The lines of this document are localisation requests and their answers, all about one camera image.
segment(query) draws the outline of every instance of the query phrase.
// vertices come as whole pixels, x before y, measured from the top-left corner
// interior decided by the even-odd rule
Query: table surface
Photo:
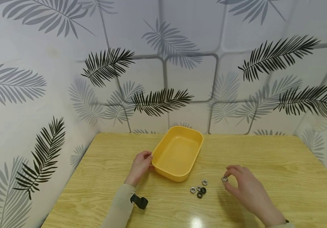
[[[99,228],[135,155],[154,150],[162,134],[99,133],[63,190],[43,228]],[[295,136],[204,135],[187,180],[152,172],[137,187],[146,210],[134,206],[128,228],[263,227],[223,188],[230,164],[247,166],[296,228],[327,227],[327,170]],[[208,180],[202,199],[190,187]],[[236,185],[233,177],[230,183]]]

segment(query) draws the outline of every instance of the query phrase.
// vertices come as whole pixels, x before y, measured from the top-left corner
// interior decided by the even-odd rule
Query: metal nut
[[[199,199],[201,199],[203,197],[203,194],[201,192],[198,192],[198,194],[196,195]]]

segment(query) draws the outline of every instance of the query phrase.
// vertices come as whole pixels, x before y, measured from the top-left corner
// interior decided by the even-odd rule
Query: plastic container
[[[153,151],[152,165],[164,177],[182,182],[188,178],[203,141],[203,135],[196,130],[172,127]]]

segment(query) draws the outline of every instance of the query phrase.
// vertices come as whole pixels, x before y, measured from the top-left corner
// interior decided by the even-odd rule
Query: wrist
[[[259,219],[266,227],[286,224],[284,215],[275,206],[267,210]]]

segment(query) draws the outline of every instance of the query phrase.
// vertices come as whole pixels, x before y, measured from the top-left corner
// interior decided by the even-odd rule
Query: sleeve
[[[130,199],[135,191],[134,187],[127,184],[123,184],[118,188],[101,228],[126,227],[133,209],[133,203],[131,203]]]
[[[289,222],[283,225],[267,226],[266,228],[295,228],[295,226]]]

